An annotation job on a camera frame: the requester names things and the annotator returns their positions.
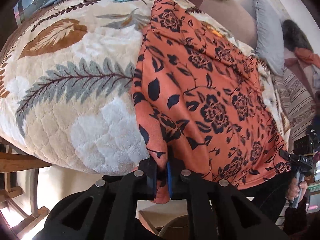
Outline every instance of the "wooden chair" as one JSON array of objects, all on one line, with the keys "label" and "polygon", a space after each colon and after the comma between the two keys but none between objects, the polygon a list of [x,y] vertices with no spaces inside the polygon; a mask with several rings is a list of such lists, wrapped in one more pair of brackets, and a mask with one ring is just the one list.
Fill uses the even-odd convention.
[{"label": "wooden chair", "polygon": [[[18,225],[10,228],[7,222],[0,221],[0,234],[5,232],[9,239],[21,239],[24,234],[30,231],[38,224],[49,210],[46,207],[38,209],[37,203],[37,188],[39,168],[49,167],[50,163],[39,160],[38,158],[27,155],[20,149],[15,149],[11,143],[3,138],[0,138],[0,143],[6,145],[6,152],[0,152],[0,173],[4,173],[4,190],[0,190],[0,209],[5,207],[13,208],[24,220]],[[12,148],[18,151],[19,154],[12,154]],[[31,170],[30,176],[30,205],[31,215],[26,214],[13,200],[13,198],[22,195],[22,188],[19,186],[11,187],[10,172]],[[0,211],[0,220],[4,220],[3,214]]]}]

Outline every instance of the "quilted blanket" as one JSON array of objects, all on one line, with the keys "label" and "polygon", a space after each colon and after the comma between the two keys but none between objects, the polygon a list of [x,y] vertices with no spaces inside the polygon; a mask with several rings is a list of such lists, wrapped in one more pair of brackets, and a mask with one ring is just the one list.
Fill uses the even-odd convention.
[{"label": "quilted blanket", "polygon": [[[252,54],[192,3],[175,1]],[[123,175],[147,158],[129,89],[153,3],[66,0],[31,24],[0,59],[0,136],[89,173]]]}]

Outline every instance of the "metal screw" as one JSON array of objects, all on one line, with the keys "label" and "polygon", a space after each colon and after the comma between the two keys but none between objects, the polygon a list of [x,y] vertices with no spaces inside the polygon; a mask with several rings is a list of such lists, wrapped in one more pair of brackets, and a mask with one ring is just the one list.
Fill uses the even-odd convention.
[{"label": "metal screw", "polygon": [[133,174],[134,174],[134,176],[136,176],[136,177],[141,177],[141,176],[143,175],[143,171],[137,170],[137,171],[135,171]]},{"label": "metal screw", "polygon": [[190,176],[190,175],[191,175],[191,171],[189,171],[189,170],[182,170],[182,171],[181,171],[181,174],[182,174],[183,176]]},{"label": "metal screw", "polygon": [[97,180],[96,183],[95,183],[95,185],[96,185],[97,187],[103,187],[105,184],[106,184],[106,181],[103,180],[103,179],[99,179],[99,180]]},{"label": "metal screw", "polygon": [[219,180],[219,184],[220,186],[226,187],[229,185],[229,181],[227,181],[226,179],[221,179]]}]

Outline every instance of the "orange object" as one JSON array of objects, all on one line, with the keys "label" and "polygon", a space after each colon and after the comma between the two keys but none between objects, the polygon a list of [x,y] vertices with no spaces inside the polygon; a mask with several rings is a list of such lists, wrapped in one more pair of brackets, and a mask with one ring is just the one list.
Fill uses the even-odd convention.
[{"label": "orange object", "polygon": [[[261,95],[258,60],[171,0],[156,0],[131,92],[140,133],[161,170],[168,155],[238,189],[289,171],[284,141]],[[168,201],[158,182],[157,203]]]},{"label": "orange object", "polygon": [[314,54],[311,50],[304,48],[295,48],[294,54],[304,63],[307,63],[308,65],[313,64],[316,67],[320,68],[320,57],[318,54]]}]

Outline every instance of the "floor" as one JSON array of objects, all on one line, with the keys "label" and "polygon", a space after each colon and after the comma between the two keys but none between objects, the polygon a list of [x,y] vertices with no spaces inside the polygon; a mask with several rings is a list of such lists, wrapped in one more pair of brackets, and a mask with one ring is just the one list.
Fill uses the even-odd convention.
[{"label": "floor", "polygon": [[[254,16],[252,0],[236,0],[251,15]],[[271,0],[272,5],[278,9],[279,15],[283,18],[291,18],[304,31],[313,46],[315,53],[320,54],[320,30],[316,22],[300,0]],[[28,214],[30,211],[29,203],[29,172],[18,172],[18,184],[23,188],[24,194],[15,198],[18,205]],[[99,174],[85,174],[79,171],[62,168],[53,165],[52,167],[42,168],[39,172],[38,182],[38,207],[46,206],[50,210],[55,204],[67,195],[88,189],[96,180],[100,179]],[[165,225],[174,217],[184,215],[187,212],[185,201],[171,201],[166,205],[155,205],[151,202],[138,202],[138,210],[144,210],[148,218],[155,227]],[[11,211],[11,226],[19,223],[19,216]],[[23,240],[31,239],[44,225],[43,220],[32,231],[24,236]]]}]

